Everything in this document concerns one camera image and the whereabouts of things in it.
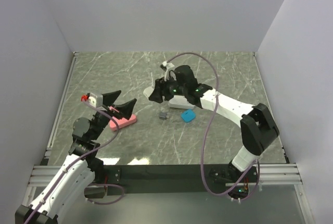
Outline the white square plug adapter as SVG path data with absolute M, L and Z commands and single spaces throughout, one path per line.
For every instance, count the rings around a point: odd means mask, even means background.
M 150 95 L 153 93 L 153 91 L 154 91 L 154 88 L 149 86 L 149 87 L 144 89 L 143 94 L 146 98 L 149 98 Z

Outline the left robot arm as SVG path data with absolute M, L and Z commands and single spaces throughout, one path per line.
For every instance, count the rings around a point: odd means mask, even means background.
M 118 119 L 129 120 L 137 100 L 134 98 L 124 104 L 115 101 L 121 91 L 105 94 L 86 93 L 81 101 L 95 110 L 91 119 L 80 117 L 72 127 L 73 142 L 65 161 L 42 193 L 28 206 L 20 205 L 15 212 L 16 223 L 60 223 L 71 204 L 95 186 L 106 192 L 108 176 L 104 162 L 96 157 L 99 149 L 106 144 L 97 139 L 109 123 Z

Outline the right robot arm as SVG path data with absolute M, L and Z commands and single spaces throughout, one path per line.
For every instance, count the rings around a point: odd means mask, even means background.
M 230 162 L 228 175 L 235 182 L 241 181 L 246 169 L 257 160 L 279 136 L 279 129 L 269 108 L 259 103 L 251 105 L 232 99 L 213 87 L 199 83 L 188 65 L 175 67 L 163 63 L 165 74 L 156 79 L 154 86 L 144 89 L 152 102 L 163 103 L 182 97 L 189 104 L 215 112 L 235 123 L 241 129 L 242 147 Z

